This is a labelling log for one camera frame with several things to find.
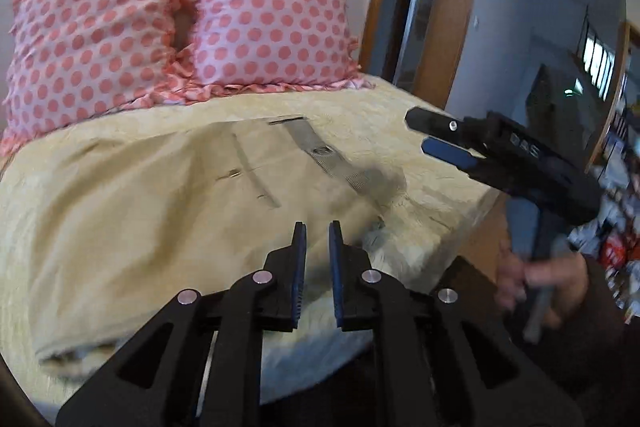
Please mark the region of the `dark sleeved right forearm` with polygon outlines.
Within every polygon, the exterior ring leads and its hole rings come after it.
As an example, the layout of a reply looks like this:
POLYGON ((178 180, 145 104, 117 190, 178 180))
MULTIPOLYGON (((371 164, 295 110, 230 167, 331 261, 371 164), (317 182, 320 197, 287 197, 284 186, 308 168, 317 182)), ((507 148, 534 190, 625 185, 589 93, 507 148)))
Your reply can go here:
POLYGON ((586 273, 577 308, 523 350, 574 400, 587 426, 637 426, 639 320, 625 321, 598 262, 587 259, 586 273))

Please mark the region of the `person's right hand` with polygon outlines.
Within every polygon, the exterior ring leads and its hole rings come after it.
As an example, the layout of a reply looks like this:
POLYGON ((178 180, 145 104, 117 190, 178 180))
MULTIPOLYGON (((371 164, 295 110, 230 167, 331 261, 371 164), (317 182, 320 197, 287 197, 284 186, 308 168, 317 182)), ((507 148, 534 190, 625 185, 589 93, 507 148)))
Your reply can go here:
POLYGON ((559 258, 524 262, 503 241, 499 247, 496 303, 502 311, 514 311, 524 303, 527 291, 536 288, 552 290, 551 303, 544 314, 544 326, 558 329, 584 301, 589 285, 586 259, 581 254, 565 254, 559 258))

